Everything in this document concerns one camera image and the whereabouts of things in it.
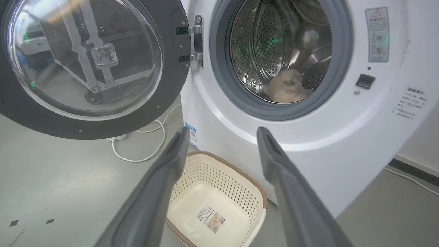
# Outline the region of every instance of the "caster wheel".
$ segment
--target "caster wheel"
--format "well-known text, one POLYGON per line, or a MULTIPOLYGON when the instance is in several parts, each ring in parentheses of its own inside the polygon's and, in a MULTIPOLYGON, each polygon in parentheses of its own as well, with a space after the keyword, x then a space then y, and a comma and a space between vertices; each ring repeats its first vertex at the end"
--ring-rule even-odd
POLYGON ((102 103, 102 94, 97 93, 97 94, 93 94, 88 92, 85 95, 85 100, 87 100, 88 103, 93 104, 93 105, 98 105, 102 103))

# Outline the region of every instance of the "product label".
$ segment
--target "product label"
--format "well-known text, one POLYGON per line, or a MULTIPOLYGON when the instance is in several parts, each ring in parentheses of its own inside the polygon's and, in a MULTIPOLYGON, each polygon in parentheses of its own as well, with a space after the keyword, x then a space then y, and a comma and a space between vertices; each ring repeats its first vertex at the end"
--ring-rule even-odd
POLYGON ((408 87, 403 92, 398 104, 393 108, 392 113, 405 119, 413 120, 427 102, 424 91, 408 87))
POLYGON ((366 9, 369 31, 369 62, 389 60, 389 18, 387 7, 366 9))
POLYGON ((185 125, 190 129, 189 143, 191 143, 194 147, 198 147, 197 144, 197 130, 191 125, 185 123, 185 125))
POLYGON ((209 205, 204 206, 204 208, 197 215, 197 219, 207 226, 207 228, 209 228, 213 233, 216 233, 223 225, 224 221, 226 221, 223 216, 212 209, 209 205))

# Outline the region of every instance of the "black baseboard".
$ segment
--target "black baseboard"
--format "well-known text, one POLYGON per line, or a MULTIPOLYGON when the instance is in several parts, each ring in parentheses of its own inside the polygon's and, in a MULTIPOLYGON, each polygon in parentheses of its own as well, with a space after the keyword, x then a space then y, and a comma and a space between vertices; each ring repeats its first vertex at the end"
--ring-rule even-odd
POLYGON ((425 172, 423 170, 417 169, 417 168, 415 168, 415 167, 413 167, 411 165, 408 165, 408 164, 406 164, 406 163, 404 163, 402 161, 393 159, 389 163, 389 166, 394 167, 394 168, 396 168, 396 169, 398 169, 400 171, 406 172, 406 173, 408 173, 408 174, 410 174, 412 176, 415 176, 415 177, 417 177, 419 179, 422 179, 422 180, 424 180, 426 182, 431 183, 434 186, 439 187, 439 178, 438 177, 436 177, 434 175, 431 175, 430 173, 425 172))

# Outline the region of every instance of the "beige plastic basket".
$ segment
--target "beige plastic basket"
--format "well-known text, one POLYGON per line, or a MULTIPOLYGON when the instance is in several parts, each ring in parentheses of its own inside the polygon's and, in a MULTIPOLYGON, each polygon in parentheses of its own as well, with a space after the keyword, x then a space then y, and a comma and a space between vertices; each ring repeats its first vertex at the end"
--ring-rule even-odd
POLYGON ((189 247, 248 247, 267 206, 263 188, 246 173, 211 153, 191 152, 166 224, 189 247))

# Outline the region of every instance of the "door hinge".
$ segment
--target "door hinge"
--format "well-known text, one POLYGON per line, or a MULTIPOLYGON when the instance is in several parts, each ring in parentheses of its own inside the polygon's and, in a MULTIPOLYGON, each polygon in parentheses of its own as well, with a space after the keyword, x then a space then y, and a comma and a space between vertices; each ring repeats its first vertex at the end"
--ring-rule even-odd
POLYGON ((203 56, 203 17, 195 17, 194 27, 182 27, 177 30, 178 34, 193 34, 191 41, 194 44, 194 51, 189 55, 190 61, 196 61, 199 67, 204 67, 203 56))

